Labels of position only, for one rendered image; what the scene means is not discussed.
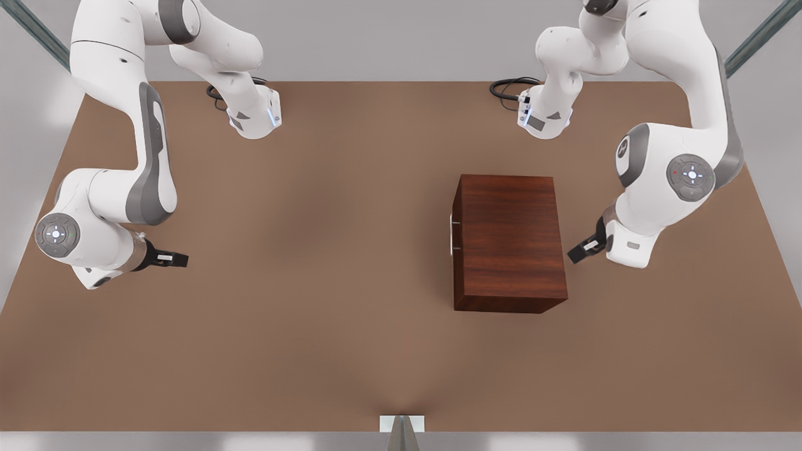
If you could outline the dark wooden cabinet box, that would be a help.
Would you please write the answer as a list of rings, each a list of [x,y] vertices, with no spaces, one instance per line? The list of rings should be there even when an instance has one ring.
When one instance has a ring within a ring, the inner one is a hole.
[[[567,300],[553,178],[463,174],[452,213],[456,311],[539,314]]]

